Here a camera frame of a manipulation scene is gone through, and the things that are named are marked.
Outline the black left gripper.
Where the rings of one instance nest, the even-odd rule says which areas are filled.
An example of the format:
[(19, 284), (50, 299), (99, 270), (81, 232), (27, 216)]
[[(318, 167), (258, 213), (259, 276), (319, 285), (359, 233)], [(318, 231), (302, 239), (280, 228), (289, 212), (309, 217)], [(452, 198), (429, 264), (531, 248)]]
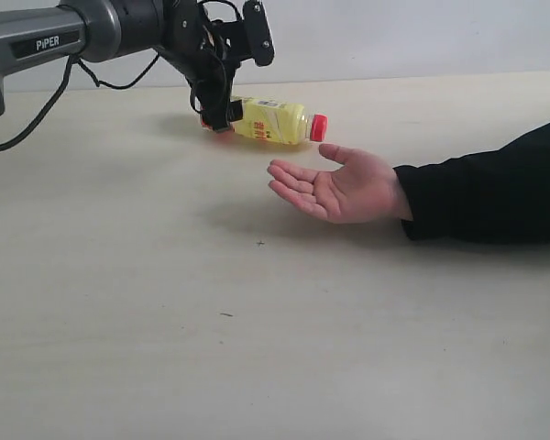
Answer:
[(229, 130), (229, 123), (244, 117), (241, 99), (231, 101), (234, 75), (240, 63), (225, 59), (223, 41), (208, 36), (186, 36), (182, 42), (191, 87), (190, 106), (204, 128), (215, 133)]

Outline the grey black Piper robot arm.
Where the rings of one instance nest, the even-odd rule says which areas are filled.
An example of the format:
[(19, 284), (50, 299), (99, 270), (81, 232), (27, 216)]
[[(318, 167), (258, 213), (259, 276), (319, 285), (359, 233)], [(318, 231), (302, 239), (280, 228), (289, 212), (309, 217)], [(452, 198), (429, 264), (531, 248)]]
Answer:
[(191, 87), (190, 105), (215, 132), (243, 116), (231, 98), (238, 68), (228, 61), (224, 38), (199, 1), (61, 1), (54, 7), (0, 12), (0, 116), (6, 110), (4, 79), (65, 59), (54, 95), (28, 126), (0, 144), (0, 152), (25, 140), (66, 90), (72, 67), (155, 50)]

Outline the forearm in black sleeve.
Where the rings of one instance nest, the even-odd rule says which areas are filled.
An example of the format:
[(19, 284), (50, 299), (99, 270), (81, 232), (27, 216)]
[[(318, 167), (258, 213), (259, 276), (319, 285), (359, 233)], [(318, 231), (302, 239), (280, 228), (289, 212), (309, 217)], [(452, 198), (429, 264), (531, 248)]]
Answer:
[(411, 240), (550, 243), (550, 123), (497, 150), (395, 171)]

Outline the person's open bare hand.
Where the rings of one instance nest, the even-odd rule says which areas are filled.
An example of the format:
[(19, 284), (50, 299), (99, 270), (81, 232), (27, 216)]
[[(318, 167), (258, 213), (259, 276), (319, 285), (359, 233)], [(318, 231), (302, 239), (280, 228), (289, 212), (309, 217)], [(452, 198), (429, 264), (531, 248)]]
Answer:
[(314, 170), (275, 159), (267, 168), (271, 190), (299, 211), (332, 224), (413, 220), (397, 173), (386, 161), (334, 144), (322, 144), (318, 152), (340, 168)]

